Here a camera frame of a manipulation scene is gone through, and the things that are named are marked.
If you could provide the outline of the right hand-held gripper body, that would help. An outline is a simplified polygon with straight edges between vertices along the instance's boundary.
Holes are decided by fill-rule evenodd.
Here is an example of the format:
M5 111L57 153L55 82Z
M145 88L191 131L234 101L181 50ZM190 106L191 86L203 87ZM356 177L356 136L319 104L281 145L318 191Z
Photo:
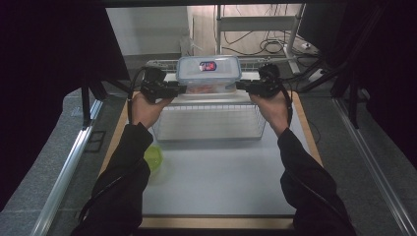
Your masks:
M279 93L281 87L280 72L275 64L265 64L258 70L260 79L255 81L251 94L267 98Z

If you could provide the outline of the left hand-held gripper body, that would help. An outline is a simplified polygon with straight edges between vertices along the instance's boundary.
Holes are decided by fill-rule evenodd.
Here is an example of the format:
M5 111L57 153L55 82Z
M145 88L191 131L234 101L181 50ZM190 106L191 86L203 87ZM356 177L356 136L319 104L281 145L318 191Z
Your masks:
M176 82L167 82L166 73L158 68L146 68L141 82L140 92L150 102L156 102L160 98L174 98L179 94Z

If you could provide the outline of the clear blue-rimmed plastic container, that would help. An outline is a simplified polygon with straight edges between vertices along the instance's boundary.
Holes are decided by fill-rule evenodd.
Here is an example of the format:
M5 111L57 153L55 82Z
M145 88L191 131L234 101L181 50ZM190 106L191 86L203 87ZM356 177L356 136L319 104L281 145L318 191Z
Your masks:
M176 80L187 94L232 93L242 72L233 55L182 57L176 65Z

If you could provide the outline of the white wire shelf rack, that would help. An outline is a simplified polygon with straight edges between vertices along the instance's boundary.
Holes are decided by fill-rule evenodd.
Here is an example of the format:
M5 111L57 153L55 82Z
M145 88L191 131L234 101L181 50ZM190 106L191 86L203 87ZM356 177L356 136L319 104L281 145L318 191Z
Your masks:
M258 81L260 67L276 65L269 59L238 59L240 80ZM167 82L180 85L176 80L178 60L152 60L146 68L158 68L166 73ZM266 120L250 95L240 89L232 93L180 94L163 109L152 126L153 133L160 142L259 139Z

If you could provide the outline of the yellow-green plastic bowl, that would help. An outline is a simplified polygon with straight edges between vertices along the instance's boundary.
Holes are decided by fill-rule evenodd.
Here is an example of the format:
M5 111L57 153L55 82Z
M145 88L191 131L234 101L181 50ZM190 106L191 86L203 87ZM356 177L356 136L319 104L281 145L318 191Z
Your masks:
M161 148L158 146L148 147L145 151L144 159L149 166L150 172L155 172L163 162Z

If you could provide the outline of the person's left hand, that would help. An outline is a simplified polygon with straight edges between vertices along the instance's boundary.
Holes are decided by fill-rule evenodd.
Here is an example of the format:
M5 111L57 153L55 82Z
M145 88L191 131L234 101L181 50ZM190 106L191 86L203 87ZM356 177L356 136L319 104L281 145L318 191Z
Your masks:
M158 119L163 108L172 102L172 98L164 98L158 103L151 103L142 93L137 93L132 100L132 120L133 125L142 124L145 128L150 128Z

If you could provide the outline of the person's right hand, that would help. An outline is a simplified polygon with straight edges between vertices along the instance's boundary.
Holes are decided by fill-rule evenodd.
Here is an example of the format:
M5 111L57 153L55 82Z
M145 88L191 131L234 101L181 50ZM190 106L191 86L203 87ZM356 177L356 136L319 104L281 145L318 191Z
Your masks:
M288 127L288 109L282 92L274 97L263 98L251 94L251 100L260 108L261 114L279 137Z

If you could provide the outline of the white power strip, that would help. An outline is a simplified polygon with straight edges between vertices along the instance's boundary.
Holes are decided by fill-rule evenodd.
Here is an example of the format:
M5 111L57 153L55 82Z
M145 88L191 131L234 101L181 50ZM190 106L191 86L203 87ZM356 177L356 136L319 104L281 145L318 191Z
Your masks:
M309 83L312 83L319 79L321 76L323 76L327 71L325 69L318 69L316 72L314 72L308 79Z

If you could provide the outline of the black metal stand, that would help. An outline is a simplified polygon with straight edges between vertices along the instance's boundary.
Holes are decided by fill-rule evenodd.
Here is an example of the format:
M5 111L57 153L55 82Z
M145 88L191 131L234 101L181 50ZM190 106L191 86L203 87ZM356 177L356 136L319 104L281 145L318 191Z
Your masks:
M318 86L334 79L330 89L330 96L333 98L342 98L349 90L347 117L355 129L358 129L357 123L357 103L359 78L357 69L360 65L359 57L364 52L365 44L369 41L372 32L382 17L385 10L383 5L372 6L364 15L364 20L349 34L345 44L339 44L338 50L346 54L344 59L334 67L331 67L318 79L307 85L298 88L299 93L306 93Z
M130 75L127 69L122 72L117 72L115 75L109 75L101 72L92 72L88 69L81 70L81 93L82 93L82 111L83 111L83 126L85 130L92 123L92 112L90 111L89 94L92 93L95 99L103 101L107 98L108 93L103 83L108 83L124 92L129 92L130 89L123 81L129 81Z

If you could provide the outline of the white desk frame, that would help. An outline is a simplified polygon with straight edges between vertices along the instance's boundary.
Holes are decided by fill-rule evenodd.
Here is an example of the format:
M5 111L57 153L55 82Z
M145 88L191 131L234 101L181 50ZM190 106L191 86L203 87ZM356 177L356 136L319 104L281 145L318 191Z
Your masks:
M215 53L221 52L221 34L226 31L290 31L289 40L283 45L285 60L294 75L300 75L296 56L292 52L305 5L301 4L294 16L255 16L255 17L222 17L222 5L215 6Z

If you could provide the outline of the aluminium floor rail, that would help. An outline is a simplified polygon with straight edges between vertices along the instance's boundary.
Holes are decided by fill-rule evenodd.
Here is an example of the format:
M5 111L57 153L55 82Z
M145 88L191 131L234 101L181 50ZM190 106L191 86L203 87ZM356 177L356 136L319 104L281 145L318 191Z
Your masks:
M374 179L383 199L387 203L396 224L398 225L403 236L417 236L417 225L413 222L410 214L406 210L399 195L395 192L392 185L388 182L388 179L383 172L382 168L378 164L373 152L371 151L368 143L362 136L361 131L356 128L348 117L348 109L343 104L340 98L333 98L332 103L335 106L339 116L341 117L343 124L345 125L351 139L355 146L358 148L360 155L364 159L364 162Z
M89 109L89 122L78 133L72 148L63 164L63 167L54 183L53 188L42 208L38 219L30 233L30 236L47 236L53 219L60 207L61 202L67 192L71 179L76 171L80 158L88 143L90 134L97 116L101 110L103 102L95 100L92 108Z

